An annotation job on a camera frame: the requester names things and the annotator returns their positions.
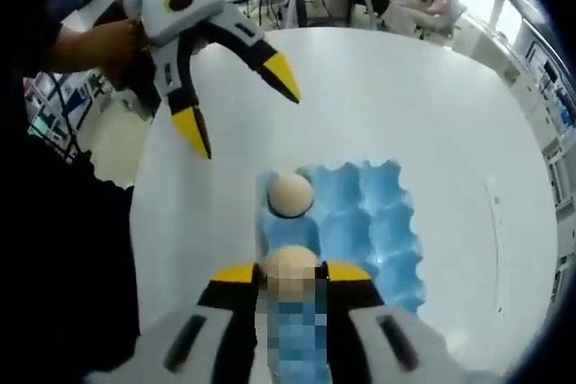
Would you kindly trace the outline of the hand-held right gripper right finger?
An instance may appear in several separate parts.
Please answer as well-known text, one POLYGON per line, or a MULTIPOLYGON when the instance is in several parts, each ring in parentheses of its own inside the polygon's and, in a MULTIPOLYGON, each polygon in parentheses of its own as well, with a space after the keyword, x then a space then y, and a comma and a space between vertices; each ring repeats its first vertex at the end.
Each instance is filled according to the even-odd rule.
POLYGON ((384 303, 368 274, 326 261, 327 361, 334 383, 498 383, 490 371, 468 371, 445 338, 400 307, 384 303))

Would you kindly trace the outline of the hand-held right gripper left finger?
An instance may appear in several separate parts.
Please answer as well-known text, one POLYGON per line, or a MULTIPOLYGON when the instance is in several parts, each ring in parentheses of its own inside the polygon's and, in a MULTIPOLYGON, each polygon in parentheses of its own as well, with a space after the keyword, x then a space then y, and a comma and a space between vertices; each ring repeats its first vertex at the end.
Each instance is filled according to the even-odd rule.
POLYGON ((133 356, 87 383, 248 383, 255 359, 260 270, 243 263, 216 272, 197 302, 159 319, 133 356))

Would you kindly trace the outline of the person's left hand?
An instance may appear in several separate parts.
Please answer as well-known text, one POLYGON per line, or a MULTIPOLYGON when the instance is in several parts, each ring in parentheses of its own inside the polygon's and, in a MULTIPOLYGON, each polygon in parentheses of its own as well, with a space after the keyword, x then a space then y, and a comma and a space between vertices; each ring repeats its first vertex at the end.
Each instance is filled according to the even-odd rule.
POLYGON ((100 24, 94 32, 99 67, 124 68, 137 54, 150 50, 149 38, 137 20, 100 24))

